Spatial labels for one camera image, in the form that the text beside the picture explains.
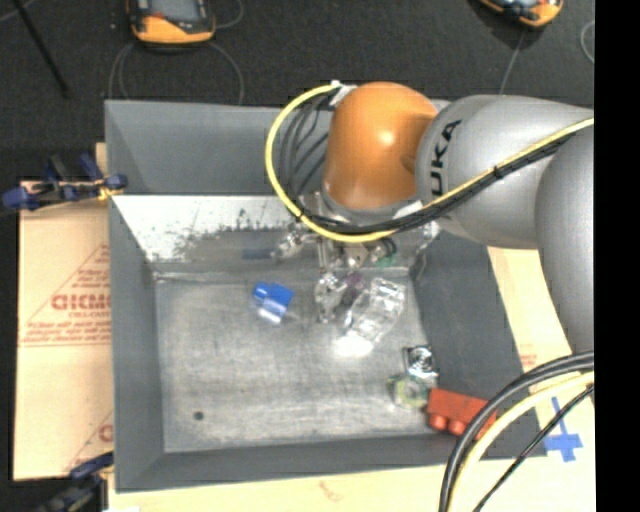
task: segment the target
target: brown cardboard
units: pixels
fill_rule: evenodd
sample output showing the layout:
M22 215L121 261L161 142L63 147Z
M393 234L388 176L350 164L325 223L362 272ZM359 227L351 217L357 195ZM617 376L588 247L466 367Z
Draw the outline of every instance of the brown cardboard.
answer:
M18 243L13 477L66 476L113 449L107 203L21 212Z

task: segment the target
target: red block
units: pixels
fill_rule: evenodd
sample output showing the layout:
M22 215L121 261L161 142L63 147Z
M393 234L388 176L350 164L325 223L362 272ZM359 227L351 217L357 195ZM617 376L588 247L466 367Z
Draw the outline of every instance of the red block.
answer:
M429 426L434 430L447 430L453 435L460 436L486 404L487 401L481 398L434 388L429 393L429 404L426 409ZM476 440L480 439L491 426L497 415L498 412L495 411L489 416L476 435Z

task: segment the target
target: blue object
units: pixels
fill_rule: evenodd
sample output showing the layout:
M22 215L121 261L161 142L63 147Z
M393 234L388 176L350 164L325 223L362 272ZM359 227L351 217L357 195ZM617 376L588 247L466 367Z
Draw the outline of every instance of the blue object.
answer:
M60 181L60 175L50 165L44 168L44 180L45 181Z
M104 186L109 190L121 190L128 185L129 181L124 174L113 174L104 179Z
M69 477L72 480L82 480L91 476L93 473L100 471L101 469L113 466L114 457L113 452L107 452L102 455L98 455L91 460L88 460L79 466L73 468L69 472Z
M554 396L551 401L553 402L553 408L556 413L560 411L560 404L558 399ZM564 424L564 420L560 420L560 434L556 436L548 436L544 440L544 447L547 451L558 450L562 455L563 462L572 462L576 460L576 456L573 450L576 448L582 448L582 441L578 434L569 434L567 432L567 426Z
M98 475L91 475L86 482L82 482L81 485L72 485L61 491L45 505L38 507L37 510L42 508L50 512L78 512L85 510L85 505L95 497L95 489L104 486L104 482Z
M65 201L78 201L80 199L77 188L71 185L63 185L61 189Z
M293 290L278 283L258 281L253 288L253 298L260 306L262 316L279 324L293 298Z
M38 197L29 194L25 187L15 187L2 194L2 204L11 210L36 210L40 203Z

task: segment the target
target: black cable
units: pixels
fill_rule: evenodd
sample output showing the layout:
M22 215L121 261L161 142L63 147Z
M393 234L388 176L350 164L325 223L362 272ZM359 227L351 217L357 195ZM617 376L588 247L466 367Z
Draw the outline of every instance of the black cable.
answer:
M589 53L589 50L587 50L587 45L584 42L584 39L585 39L585 36L587 34L587 31L591 27L594 27L594 30L595 30L595 26L596 26L596 20L591 20L589 23L586 23L582 27L582 30L580 30L580 48L582 49L582 52L584 53L584 56L587 58L587 60L589 62L591 62L591 64L595 64L596 63L596 59L591 53Z
M452 194L445 201L441 201L431 206L427 205L414 213L376 224L369 224L366 226L358 226L354 224L344 225L339 230L335 230L335 232L341 234L369 234L379 231L402 232L420 227L428 222L440 218L443 215L446 215L449 211L457 208L461 203L469 200L496 181L503 179L505 176L555 153L572 135L573 134L567 135L560 140L541 146L535 151L510 162L508 165L494 167L491 173L476 181L473 185L465 187L459 192Z
M304 115L304 108L299 109L295 115L291 118L291 122L289 123L289 126L287 126L287 129L284 131L284 135L282 137L282 143L280 144L280 150L278 153L278 180L280 181L280 183L283 184L283 188L285 188L285 190L288 187L289 184L289 180L291 179L290 176L290 172L291 169L288 165L288 161L287 159L289 158L289 144L291 143L291 138L293 137L293 132L296 129L296 127L300 124L302 117Z
M318 119L318 114L319 114L319 108L320 105L322 103L324 103L326 101L326 97L325 96L319 96L317 98L314 98L313 101L311 101L309 104L305 105L302 109L302 118L300 120L300 123L298 124L298 126L295 128L294 131L294 135L293 135L293 142L291 144L291 147L289 149L289 153L287 155L287 161L285 163L285 166L287 168L287 173L289 174L289 181L285 186L285 189L287 190L287 195L291 196L294 195L292 193L290 193L291 191L291 186L293 184L293 180L294 180L294 176L295 176L295 169L296 169L296 159L297 159L297 154L298 154L298 150L300 149L300 146L304 143L304 141L306 139L308 139L311 136L311 133L313 132L313 130L315 129L316 123L317 123L317 119ZM304 137L301 137L302 135L302 130L304 129L307 121L309 120L309 117L312 114L316 114L316 118L312 124L311 129L309 129L307 131L307 133L305 134Z
M309 159L309 157L329 138L329 132L323 133L307 150L302 154L302 156L296 159L295 167L293 168L293 174L295 175L304 165L304 163Z
M213 41L209 41L209 47L213 48L218 53L220 53L220 55L222 55L225 59L227 59L227 62L231 65L231 67L235 71L236 78L238 79L238 89L239 89L237 104L242 105L242 102L244 101L244 78L242 76L242 70L240 69L240 66L238 66L238 63L231 57L231 55L229 55L224 49L222 49Z
M38 32L38 29L31 21L31 18L29 17L29 13L25 9L24 5L22 5L22 2L20 0L13 0L13 5L15 5L16 11L20 15L20 18L22 18L22 21L24 22L25 27L27 27L27 30L29 32L29 35L31 36L31 39L38 47L38 51L40 52L40 55L42 55L42 58L46 62L47 66L49 67L51 74L53 74L53 77L56 79L56 82L58 82L58 87L60 88L60 93L62 94L62 97L70 98L71 88L69 87L65 79L62 77L62 74L60 73L58 66L56 66L56 63L54 62L53 57L51 57L49 50L45 46L44 41L42 40L42 37Z
M324 163L324 159L325 159L325 156L324 155L320 155L320 158L318 158L316 163L313 164L311 169L309 169L309 171L307 172L307 175L303 178L302 183L300 183L300 185L296 189L294 189L296 191L295 192L296 196L302 194L302 192L305 189L305 187L311 181L311 178L313 178L315 176L316 172L318 172L318 169L320 169L320 167Z
M33 2L35 2L36 0L29 0L28 2L25 2L22 6L27 9ZM4 23L5 21L9 21L11 18L15 18L18 15L18 9L13 9L12 11L9 11L6 14L3 14L2 16L0 16L0 23Z
M547 425L538 432L538 434L531 440L531 442L527 445L527 447L522 450L520 455L516 457L513 463L507 468L504 474L500 477L500 479L495 483L495 485L484 495L484 497L480 500L480 502L475 506L473 512L480 512L482 508L485 506L487 501L496 493L498 489L509 479L509 477L520 467L520 465L525 461L525 459L531 454L538 444L551 432L557 425L562 421L562 419L580 402L582 402L587 396L593 393L595 389L595 384L590 384L584 391L573 397L569 402L565 404L565 406L560 409L556 415L551 419Z
M235 27L238 23L240 23L240 21L242 21L242 18L244 18L244 4L242 3L242 0L236 0L236 3L238 4L239 9L238 15L235 17L235 19L227 23L216 25L216 30L224 30L227 28Z
M125 84L124 84L124 64L125 64L125 61L126 61L127 57L131 53L131 50L133 49L134 45L135 45L135 41L127 43L125 46L123 46L120 49L120 51L116 55L115 59L113 60L113 64L111 65L111 71L109 72L109 81L108 81L108 84L107 84L107 98L108 99L113 97L113 92L114 92L113 91L113 85L114 85L114 80L115 80L116 73L118 75L118 88L120 89L120 94L125 99L129 99L129 97L130 97L129 93L128 93L126 87L125 87ZM244 77L242 76L242 70L240 69L240 66L238 66L237 62L233 59L233 57L231 57L231 55L229 55L223 48L221 48L216 43L214 43L212 41L208 41L207 45L212 50L217 51L218 53L220 53L220 55L222 55L225 58L225 60L233 68L233 70L234 70L234 72L236 74L236 78L238 80L238 100L237 100L237 104L238 105L242 105L242 103L244 101L244 95L245 95L245 84L244 84Z
M593 370L593 367L593 351L559 358L525 373L511 384L507 385L502 391L500 391L500 393L490 400L469 423L467 429L458 439L458 442L449 457L442 480L442 487L440 489L440 503L438 506L439 512L447 511L451 491L458 476L460 465L462 464L462 461L470 449L476 435L494 411L514 395L528 390L528 388L534 384L538 384L542 381L561 375L566 375L571 372Z
M503 94L504 89L507 86L507 80L509 80L509 75L511 75L511 70L513 69L513 65L516 63L516 58L520 53L520 48L522 47L522 41L524 41L524 36L527 33L527 28L524 27L522 29L522 33L520 34L520 39L518 40L518 44L516 45L513 53L511 54L511 60L509 61L509 65L507 66L506 71L502 77L502 82L500 84L500 88L498 89L498 94Z
M394 254L398 253L398 246L396 245L395 241L393 240L393 238L391 237L385 237L382 239L382 242L387 246L387 248L389 249L389 256L393 256Z
M16 215L16 213L17 212L15 210L0 211L0 219L4 219L5 217Z

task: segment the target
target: blue clamp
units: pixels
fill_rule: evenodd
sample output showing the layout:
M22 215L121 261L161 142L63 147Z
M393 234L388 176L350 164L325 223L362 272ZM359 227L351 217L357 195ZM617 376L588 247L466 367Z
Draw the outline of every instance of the blue clamp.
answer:
M86 152L80 155L79 164L90 182L62 184L74 179L68 176L60 157L53 155L47 161L43 180L33 185L31 191L26 187L15 187L2 194L4 207L33 211L44 206L98 197L104 190L122 190L128 185L127 177L123 174L104 177L98 164Z
M69 478L73 483L36 510L77 512L84 510L86 508L85 505L98 495L101 496L102 503L105 503L107 482L98 472L112 466L113 462L113 452L108 452L72 469L69 473Z

